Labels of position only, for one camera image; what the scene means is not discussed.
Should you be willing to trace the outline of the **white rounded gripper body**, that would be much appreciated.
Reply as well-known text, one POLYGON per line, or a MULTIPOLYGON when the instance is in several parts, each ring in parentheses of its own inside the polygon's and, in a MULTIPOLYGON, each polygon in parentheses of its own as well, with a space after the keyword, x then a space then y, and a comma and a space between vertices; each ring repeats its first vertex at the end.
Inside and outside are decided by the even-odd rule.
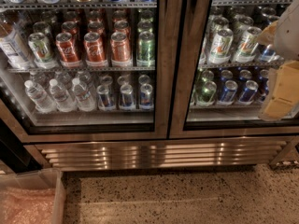
POLYGON ((299 60, 299 0, 293 0, 280 16, 274 46, 286 60, 299 60))

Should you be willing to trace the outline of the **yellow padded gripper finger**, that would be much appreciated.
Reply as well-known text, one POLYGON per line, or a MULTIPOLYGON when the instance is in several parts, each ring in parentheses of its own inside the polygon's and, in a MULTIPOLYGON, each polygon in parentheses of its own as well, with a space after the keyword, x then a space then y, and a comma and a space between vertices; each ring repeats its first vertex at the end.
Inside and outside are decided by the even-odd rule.
POLYGON ((299 62, 287 61, 279 69, 269 69, 269 93, 259 118, 276 121, 284 118, 299 103, 299 62))
POLYGON ((263 46, 274 44, 277 25, 278 22, 274 21, 270 25, 265 27, 258 35, 257 42, 263 46))

